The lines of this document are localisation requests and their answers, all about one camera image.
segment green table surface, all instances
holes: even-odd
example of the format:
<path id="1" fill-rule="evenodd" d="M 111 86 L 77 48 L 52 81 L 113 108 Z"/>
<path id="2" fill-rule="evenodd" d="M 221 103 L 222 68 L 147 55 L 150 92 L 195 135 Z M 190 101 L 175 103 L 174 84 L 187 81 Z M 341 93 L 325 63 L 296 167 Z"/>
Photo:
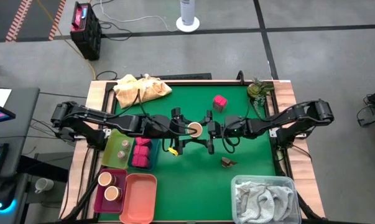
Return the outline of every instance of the green table surface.
<path id="1" fill-rule="evenodd" d="M 225 116 L 245 116 L 248 108 L 246 86 L 171 86 L 172 93 L 143 104 L 151 115 L 163 114 L 170 118 L 173 108 L 181 107 L 182 114 L 192 121 L 199 121 L 207 110 L 212 110 L 216 95 L 228 100 L 226 109 L 219 113 L 213 110 L 213 119 L 224 123 Z M 115 113 L 122 112 L 117 103 Z M 138 105 L 128 114 L 142 114 Z M 257 118 L 253 108 L 249 109 L 249 118 Z M 200 136 L 207 139 L 206 127 Z M 221 140 L 215 139 L 215 153 L 209 155 L 201 144 L 188 143 L 183 155 L 173 156 L 169 152 L 159 151 L 155 169 L 157 195 L 154 221 L 186 220 L 232 220 L 231 217 L 231 179 L 236 175 L 275 175 L 272 160 L 269 133 L 255 140 L 241 138 L 236 152 L 225 151 Z M 235 166 L 224 168 L 221 158 L 227 157 L 237 162 Z M 128 168 L 128 173 L 144 172 Z M 100 221 L 119 221 L 119 214 L 101 213 Z"/>

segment orange tray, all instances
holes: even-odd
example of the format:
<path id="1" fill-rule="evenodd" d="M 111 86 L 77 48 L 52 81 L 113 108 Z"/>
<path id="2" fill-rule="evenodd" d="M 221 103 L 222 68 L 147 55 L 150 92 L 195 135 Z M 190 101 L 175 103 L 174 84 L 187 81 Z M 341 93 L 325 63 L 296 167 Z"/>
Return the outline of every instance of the orange tray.
<path id="1" fill-rule="evenodd" d="M 154 219 L 157 179 L 151 174 L 126 177 L 124 211 L 119 220 L 128 223 L 150 223 Z"/>

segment wooden table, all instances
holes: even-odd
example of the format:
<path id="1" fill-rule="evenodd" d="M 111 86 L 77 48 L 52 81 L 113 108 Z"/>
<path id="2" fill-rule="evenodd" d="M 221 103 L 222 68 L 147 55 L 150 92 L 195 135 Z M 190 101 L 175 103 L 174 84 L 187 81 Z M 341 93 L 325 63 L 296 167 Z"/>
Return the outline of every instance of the wooden table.
<path id="1" fill-rule="evenodd" d="M 180 80 L 167 80 L 167 83 L 171 82 L 182 82 Z M 196 82 L 240 82 L 239 80 L 197 80 Z M 277 104 L 279 107 L 279 111 L 283 111 L 287 107 L 296 104 L 294 91 L 292 89 L 292 84 L 288 80 L 276 80 L 274 82 L 274 91 L 275 96 L 277 100 Z M 103 105 L 103 98 L 105 93 L 105 86 L 107 81 L 93 81 L 91 82 L 88 97 L 86 100 L 86 107 L 101 110 Z M 112 105 L 113 97 L 109 97 L 109 103 L 107 112 L 111 111 L 111 105 Z M 270 112 L 273 111 L 273 107 L 271 104 L 271 99 L 268 98 L 269 102 L 269 110 Z M 92 128 L 98 128 L 95 124 L 90 124 Z M 301 147 L 302 149 L 308 151 L 306 141 L 304 140 L 296 140 L 294 144 L 298 147 Z M 83 168 L 83 161 L 85 158 L 85 155 L 87 154 L 85 167 Z M 86 147 L 86 141 L 78 141 L 75 146 L 75 152 L 73 157 L 73 162 L 70 168 L 70 177 L 69 177 L 69 193 L 68 193 L 68 202 L 67 206 L 65 208 L 65 212 L 63 217 L 67 216 L 72 208 L 77 203 L 77 195 L 78 191 L 80 191 L 80 197 L 83 195 L 83 193 L 86 190 L 86 186 L 88 183 L 88 176 L 90 173 L 90 167 L 91 167 L 91 161 L 93 156 L 93 150 L 90 149 L 88 151 Z M 103 152 L 101 152 L 96 171 L 100 168 L 100 161 L 101 157 L 103 156 Z M 318 192 L 317 182 L 314 175 L 312 163 L 310 162 L 310 159 L 302 154 L 301 152 L 298 152 L 294 149 L 289 149 L 289 160 L 290 165 L 292 168 L 292 175 L 294 177 L 296 188 L 299 192 L 299 194 L 302 196 L 302 198 L 306 201 L 306 203 L 311 207 L 311 209 L 319 216 L 324 217 L 324 211 L 323 211 L 323 205 L 320 198 L 320 194 Z M 83 171 L 83 178 L 82 178 L 82 184 L 80 185 L 81 180 L 81 173 Z M 96 190 L 93 192 L 89 209 L 88 209 L 88 217 L 87 218 L 93 218 L 93 204 L 95 202 L 95 195 Z M 62 209 L 65 206 L 65 197 L 67 194 L 64 194 L 63 198 L 63 204 Z"/>

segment pink cube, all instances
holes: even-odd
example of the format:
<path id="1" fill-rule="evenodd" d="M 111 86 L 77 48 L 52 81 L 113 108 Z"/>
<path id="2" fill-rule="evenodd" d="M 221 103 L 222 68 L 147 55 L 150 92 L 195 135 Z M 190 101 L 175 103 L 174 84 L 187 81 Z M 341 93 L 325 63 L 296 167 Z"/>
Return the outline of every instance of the pink cube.
<path id="1" fill-rule="evenodd" d="M 213 109 L 222 112 L 227 105 L 227 100 L 221 95 L 215 96 L 213 99 Z"/>
<path id="2" fill-rule="evenodd" d="M 135 141 L 136 141 L 136 144 L 138 146 L 150 146 L 150 144 L 151 144 L 150 139 L 144 139 L 144 138 L 140 138 L 140 137 L 135 138 Z"/>
<path id="3" fill-rule="evenodd" d="M 133 149 L 134 155 L 149 156 L 150 149 L 147 146 L 135 146 Z"/>
<path id="4" fill-rule="evenodd" d="M 147 168 L 149 166 L 149 160 L 146 156 L 133 155 L 132 166 Z"/>

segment computer mouse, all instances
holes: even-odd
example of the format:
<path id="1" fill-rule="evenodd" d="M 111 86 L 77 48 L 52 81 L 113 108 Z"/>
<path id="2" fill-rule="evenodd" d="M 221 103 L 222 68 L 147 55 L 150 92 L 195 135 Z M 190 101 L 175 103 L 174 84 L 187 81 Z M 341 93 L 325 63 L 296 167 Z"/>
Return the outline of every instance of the computer mouse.
<path id="1" fill-rule="evenodd" d="M 7 209 L 16 193 L 17 182 L 15 180 L 5 180 L 0 186 L 0 210 Z"/>

